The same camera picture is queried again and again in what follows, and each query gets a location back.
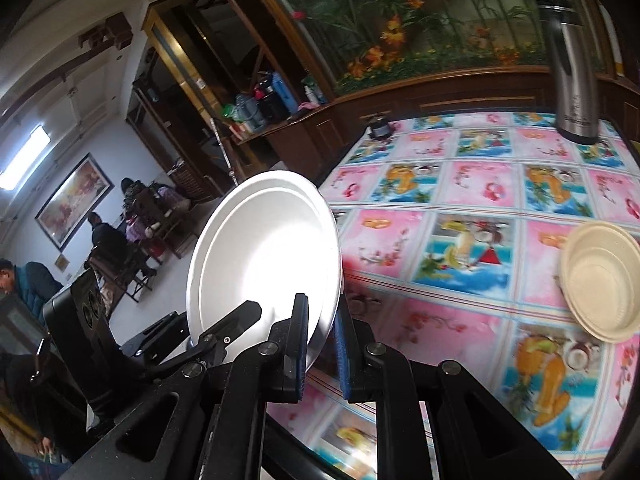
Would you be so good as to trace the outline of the small beige plastic bowl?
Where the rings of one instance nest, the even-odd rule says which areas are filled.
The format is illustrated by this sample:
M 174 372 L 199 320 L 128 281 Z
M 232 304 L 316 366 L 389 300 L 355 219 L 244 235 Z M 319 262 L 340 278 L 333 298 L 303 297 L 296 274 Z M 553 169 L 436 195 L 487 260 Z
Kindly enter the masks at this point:
M 610 222 L 589 221 L 566 238 L 560 287 L 582 328 L 618 344 L 639 331 L 639 243 Z

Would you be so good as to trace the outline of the stainless steel thermos jug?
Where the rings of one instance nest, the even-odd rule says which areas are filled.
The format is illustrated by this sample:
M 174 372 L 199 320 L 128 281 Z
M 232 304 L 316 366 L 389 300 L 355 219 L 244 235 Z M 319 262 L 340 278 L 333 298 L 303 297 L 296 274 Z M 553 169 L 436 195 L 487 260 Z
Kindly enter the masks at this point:
M 555 129 L 570 142 L 599 140 L 596 75 L 578 12 L 567 0 L 536 0 L 556 90 Z

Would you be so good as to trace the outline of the wooden sideboard cabinet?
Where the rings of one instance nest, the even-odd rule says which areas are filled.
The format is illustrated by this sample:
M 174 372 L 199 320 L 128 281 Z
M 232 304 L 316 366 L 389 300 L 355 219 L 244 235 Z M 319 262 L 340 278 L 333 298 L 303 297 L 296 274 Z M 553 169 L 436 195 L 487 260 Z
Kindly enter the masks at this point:
M 398 120 L 450 112 L 536 110 L 551 112 L 556 91 L 548 68 L 501 66 L 470 68 L 381 84 L 346 96 L 329 93 L 329 104 L 295 122 L 272 126 L 236 143 L 235 175 L 244 180 L 271 166 L 250 144 L 265 141 L 285 167 L 320 182 L 354 147 L 367 121 L 376 116 Z

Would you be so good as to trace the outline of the white foam plate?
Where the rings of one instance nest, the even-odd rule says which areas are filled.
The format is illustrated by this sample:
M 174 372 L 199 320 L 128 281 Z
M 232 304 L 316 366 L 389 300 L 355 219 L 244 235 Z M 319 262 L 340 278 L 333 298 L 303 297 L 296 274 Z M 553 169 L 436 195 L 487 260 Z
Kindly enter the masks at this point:
M 262 316 L 229 344 L 226 359 L 268 338 L 289 318 L 298 294 L 308 299 L 306 363 L 329 336 L 343 291 L 335 220 L 318 188 L 300 174 L 270 170 L 234 188 L 209 217 L 186 278 L 186 319 L 193 341 L 244 301 Z

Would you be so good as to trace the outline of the flower mural panel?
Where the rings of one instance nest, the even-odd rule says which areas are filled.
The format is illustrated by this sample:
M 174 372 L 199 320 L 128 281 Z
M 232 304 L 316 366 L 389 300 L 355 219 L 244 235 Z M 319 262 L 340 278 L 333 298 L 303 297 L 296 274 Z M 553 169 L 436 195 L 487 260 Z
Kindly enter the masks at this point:
M 567 0 L 604 72 L 586 0 Z M 337 94 L 464 68 L 548 63 L 537 0 L 277 0 Z

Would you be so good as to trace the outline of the colourful patterned tablecloth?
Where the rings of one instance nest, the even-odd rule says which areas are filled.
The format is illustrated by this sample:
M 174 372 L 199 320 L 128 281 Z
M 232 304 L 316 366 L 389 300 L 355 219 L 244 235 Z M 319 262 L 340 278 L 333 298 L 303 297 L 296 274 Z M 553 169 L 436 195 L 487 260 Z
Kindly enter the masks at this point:
M 354 318 L 408 359 L 463 365 L 577 476 L 604 463 L 630 402 L 639 341 L 585 332 L 560 289 L 576 226 L 639 231 L 639 168 L 601 122 L 575 145 L 546 113 L 398 120 L 323 180 Z

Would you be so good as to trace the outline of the framed wall painting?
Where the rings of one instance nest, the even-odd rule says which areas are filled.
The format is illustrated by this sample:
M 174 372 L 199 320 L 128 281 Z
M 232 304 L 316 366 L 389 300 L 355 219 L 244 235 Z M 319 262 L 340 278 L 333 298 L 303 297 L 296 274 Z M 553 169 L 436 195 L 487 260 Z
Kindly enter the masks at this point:
M 88 214 L 113 188 L 111 179 L 88 153 L 42 205 L 35 220 L 48 240 L 62 252 Z

